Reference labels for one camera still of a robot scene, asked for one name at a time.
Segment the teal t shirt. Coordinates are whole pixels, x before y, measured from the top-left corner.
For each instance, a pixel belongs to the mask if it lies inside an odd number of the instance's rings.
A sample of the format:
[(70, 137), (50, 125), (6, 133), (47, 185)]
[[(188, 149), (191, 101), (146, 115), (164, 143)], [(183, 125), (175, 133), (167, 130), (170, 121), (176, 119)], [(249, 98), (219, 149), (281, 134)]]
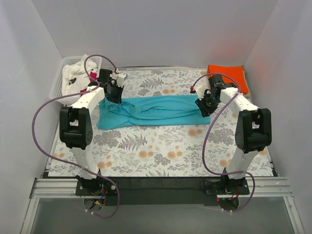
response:
[(201, 115), (196, 100), (192, 95), (131, 97), (120, 104), (104, 99), (99, 104), (97, 128), (210, 124), (211, 119)]

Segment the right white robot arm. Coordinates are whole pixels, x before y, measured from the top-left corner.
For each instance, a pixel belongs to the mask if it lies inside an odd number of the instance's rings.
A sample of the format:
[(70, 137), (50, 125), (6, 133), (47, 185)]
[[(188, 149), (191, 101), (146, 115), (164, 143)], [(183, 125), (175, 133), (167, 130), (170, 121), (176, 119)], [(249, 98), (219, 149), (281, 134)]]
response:
[(215, 179), (204, 181), (207, 195), (249, 194), (247, 171), (255, 156), (272, 142), (271, 112), (252, 104), (241, 93), (241, 87), (233, 78), (227, 83), (225, 74), (208, 73), (210, 88), (193, 84), (192, 94), (197, 94), (196, 105), (203, 117), (208, 117), (223, 103), (222, 111), (229, 108), (237, 115), (235, 130), (236, 150), (232, 161)]

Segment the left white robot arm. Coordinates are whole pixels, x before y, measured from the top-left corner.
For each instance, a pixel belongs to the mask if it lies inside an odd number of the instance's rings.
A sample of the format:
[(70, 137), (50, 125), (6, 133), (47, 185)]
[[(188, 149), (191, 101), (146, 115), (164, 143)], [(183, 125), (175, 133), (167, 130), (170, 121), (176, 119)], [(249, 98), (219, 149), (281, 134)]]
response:
[(78, 180), (77, 195), (100, 195), (104, 182), (96, 175), (98, 167), (92, 156), (90, 144), (93, 139), (91, 113), (105, 98), (113, 103), (121, 103), (125, 73), (115, 73), (101, 69), (95, 84), (90, 84), (88, 93), (83, 94), (74, 104), (63, 107), (59, 114), (59, 138), (73, 153), (82, 167)]

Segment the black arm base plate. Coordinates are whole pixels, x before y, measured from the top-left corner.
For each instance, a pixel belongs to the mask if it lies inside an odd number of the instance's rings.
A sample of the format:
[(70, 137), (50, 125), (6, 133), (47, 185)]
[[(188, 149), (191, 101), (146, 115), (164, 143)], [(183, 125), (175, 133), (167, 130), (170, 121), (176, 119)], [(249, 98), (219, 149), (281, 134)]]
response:
[(217, 206), (222, 200), (238, 201), (248, 195), (247, 182), (227, 183), (219, 177), (110, 177), (84, 179), (77, 176), (75, 195), (100, 197), (105, 205), (203, 204)]

